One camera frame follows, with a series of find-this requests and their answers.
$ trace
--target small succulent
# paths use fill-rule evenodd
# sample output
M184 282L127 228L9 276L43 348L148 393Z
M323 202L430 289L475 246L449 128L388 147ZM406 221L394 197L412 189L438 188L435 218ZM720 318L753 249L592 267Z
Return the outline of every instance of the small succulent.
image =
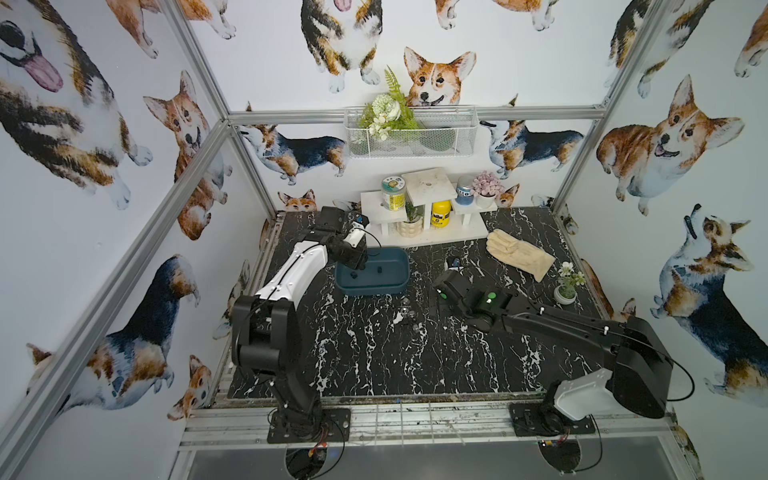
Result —
M504 190L501 181L487 171L479 174L472 181L472 193L483 197L495 197Z

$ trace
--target white wire basket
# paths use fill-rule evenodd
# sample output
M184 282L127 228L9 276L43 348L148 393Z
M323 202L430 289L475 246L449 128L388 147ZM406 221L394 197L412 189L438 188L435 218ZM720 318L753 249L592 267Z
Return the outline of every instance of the white wire basket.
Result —
M468 157L475 151L478 114L474 106L413 108L419 130L392 130L382 141L359 126L362 107L344 111L349 155L356 158Z

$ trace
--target potted plant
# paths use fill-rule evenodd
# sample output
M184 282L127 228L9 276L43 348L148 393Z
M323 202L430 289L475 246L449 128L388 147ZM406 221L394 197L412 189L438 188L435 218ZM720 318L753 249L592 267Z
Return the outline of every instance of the potted plant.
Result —
M584 285L586 276L583 272L576 272L571 262L563 262L558 273L559 285L554 289L554 299L561 305L571 305L576 301L576 286Z
M479 174L472 181L472 193L475 195L475 201L480 208L490 207L502 190L504 187L501 181L487 171Z
M406 215L408 215L408 220L396 224L400 236L413 238L421 234L424 231L424 205L414 207L410 201L406 201Z

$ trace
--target white display stand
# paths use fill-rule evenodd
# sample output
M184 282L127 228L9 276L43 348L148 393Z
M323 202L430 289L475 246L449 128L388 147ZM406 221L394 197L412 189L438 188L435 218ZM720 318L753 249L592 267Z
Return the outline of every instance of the white display stand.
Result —
M360 203L362 214L368 217L369 221L366 229L379 239L382 247L422 247L437 243L477 240L488 236L488 228L480 213L496 211L498 207L495 202L487 208L480 208L474 201L471 205L459 205L455 200L458 196L456 185L450 182L442 168L403 174L402 177L406 179L406 190L414 207L424 205L424 231L413 238L401 237L396 230L392 232L394 229L390 225L407 220L406 209L396 212L388 210L382 206L380 191L364 192L360 194ZM430 228L432 204L445 200L450 200L453 208L448 225ZM366 242L369 247L378 244L371 235L366 236Z

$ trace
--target jar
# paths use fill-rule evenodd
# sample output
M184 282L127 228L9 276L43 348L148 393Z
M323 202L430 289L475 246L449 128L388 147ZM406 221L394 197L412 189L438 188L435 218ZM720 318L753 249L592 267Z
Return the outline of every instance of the jar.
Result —
M459 205L472 205L475 197L472 196L472 175L462 175L456 182L456 203Z
M451 214L450 200L433 203L432 204L432 226L443 228L444 226L448 225L450 214Z
M406 205L406 180L387 177L382 180L382 206L387 210L402 210Z

